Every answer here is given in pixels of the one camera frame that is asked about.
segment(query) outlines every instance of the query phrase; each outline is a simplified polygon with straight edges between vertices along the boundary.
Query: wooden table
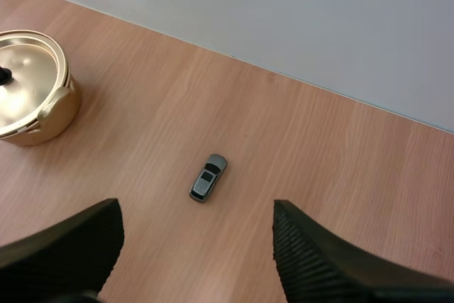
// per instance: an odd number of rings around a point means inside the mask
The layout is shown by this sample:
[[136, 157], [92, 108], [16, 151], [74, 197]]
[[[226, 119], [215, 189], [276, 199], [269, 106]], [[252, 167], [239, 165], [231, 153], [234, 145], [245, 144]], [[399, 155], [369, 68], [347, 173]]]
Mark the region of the wooden table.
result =
[[[0, 244], [118, 197], [108, 303], [284, 302], [281, 198], [454, 280], [453, 135], [63, 0], [0, 0], [0, 30], [18, 28], [63, 46], [84, 101], [59, 138], [0, 143]], [[229, 164], [198, 204], [188, 191], [210, 153]]]

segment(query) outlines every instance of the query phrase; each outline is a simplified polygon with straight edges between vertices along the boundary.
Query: gold pot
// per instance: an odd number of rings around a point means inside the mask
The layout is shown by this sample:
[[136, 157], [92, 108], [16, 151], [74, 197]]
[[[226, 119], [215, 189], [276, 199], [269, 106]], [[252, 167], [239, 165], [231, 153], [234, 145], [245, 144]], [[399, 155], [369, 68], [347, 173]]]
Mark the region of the gold pot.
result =
[[0, 33], [0, 139], [35, 145], [63, 132], [81, 95], [62, 48], [35, 31]]

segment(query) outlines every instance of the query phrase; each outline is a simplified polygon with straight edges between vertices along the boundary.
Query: pot lid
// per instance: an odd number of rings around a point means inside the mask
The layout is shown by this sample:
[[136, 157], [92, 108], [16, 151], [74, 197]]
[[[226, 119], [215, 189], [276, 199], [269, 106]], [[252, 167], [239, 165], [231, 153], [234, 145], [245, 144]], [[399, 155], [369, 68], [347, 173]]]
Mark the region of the pot lid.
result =
[[67, 62], [51, 37], [35, 31], [0, 33], [0, 136], [36, 122], [52, 93], [65, 85]]

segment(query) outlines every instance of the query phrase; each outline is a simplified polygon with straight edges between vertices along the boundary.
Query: white wall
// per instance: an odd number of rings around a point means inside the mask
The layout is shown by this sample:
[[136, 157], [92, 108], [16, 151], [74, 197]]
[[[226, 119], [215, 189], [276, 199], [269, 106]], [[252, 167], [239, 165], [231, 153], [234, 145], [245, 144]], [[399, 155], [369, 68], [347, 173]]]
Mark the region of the white wall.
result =
[[454, 131], [454, 0], [70, 0]]

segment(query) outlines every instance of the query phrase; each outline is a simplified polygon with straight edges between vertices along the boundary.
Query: toy car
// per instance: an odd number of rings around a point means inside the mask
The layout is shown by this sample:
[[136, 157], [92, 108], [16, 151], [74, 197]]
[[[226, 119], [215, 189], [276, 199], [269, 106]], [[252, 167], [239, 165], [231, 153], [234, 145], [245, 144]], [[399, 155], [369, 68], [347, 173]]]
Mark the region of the toy car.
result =
[[189, 196], [197, 202], [206, 201], [226, 166], [227, 160], [223, 156], [211, 154], [192, 185]]

